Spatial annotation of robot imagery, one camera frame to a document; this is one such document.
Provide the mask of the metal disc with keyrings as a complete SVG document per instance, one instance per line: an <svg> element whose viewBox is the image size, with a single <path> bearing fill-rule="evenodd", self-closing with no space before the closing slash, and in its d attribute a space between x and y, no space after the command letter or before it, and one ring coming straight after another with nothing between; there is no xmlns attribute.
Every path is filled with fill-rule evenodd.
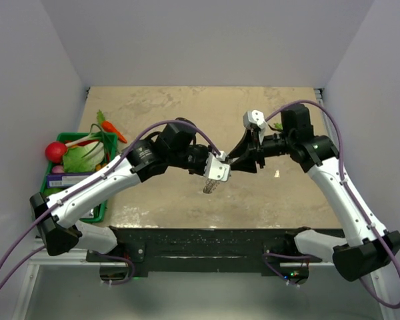
<svg viewBox="0 0 400 320"><path fill-rule="evenodd" d="M205 186L202 190L204 194L212 194L214 190L216 190L217 186L220 184L220 181L214 179L207 179L205 181Z"/></svg>

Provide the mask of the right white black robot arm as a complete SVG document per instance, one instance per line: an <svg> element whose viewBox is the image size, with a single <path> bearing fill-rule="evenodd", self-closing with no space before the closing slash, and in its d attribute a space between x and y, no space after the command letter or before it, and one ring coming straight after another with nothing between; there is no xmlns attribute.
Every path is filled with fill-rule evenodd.
<svg viewBox="0 0 400 320"><path fill-rule="evenodd" d="M400 232L389 231L372 213L352 184L342 154L332 140L314 134L309 109L295 103L281 112L282 130L266 135L262 112L243 116L245 134L229 153L231 169L256 173L268 157L289 155L316 183L339 220L342 238L302 227L287 234L285 257L298 262L311 255L332 262L347 281L356 281L388 265L400 250Z"/></svg>

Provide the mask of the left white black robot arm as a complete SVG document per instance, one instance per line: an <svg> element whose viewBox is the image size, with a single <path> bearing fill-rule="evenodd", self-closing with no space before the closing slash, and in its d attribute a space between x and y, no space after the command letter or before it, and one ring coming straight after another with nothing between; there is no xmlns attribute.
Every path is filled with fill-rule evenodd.
<svg viewBox="0 0 400 320"><path fill-rule="evenodd" d="M144 129L120 155L76 185L48 197L38 193L30 198L50 256L79 248L101 253L109 261L120 260L125 246L113 230L84 223L81 217L120 191L164 174L168 167L204 175L208 156L221 153L208 137L206 145L197 143L196 136L206 134L191 121L177 118L158 124L163 130L158 131L157 125Z"/></svg>

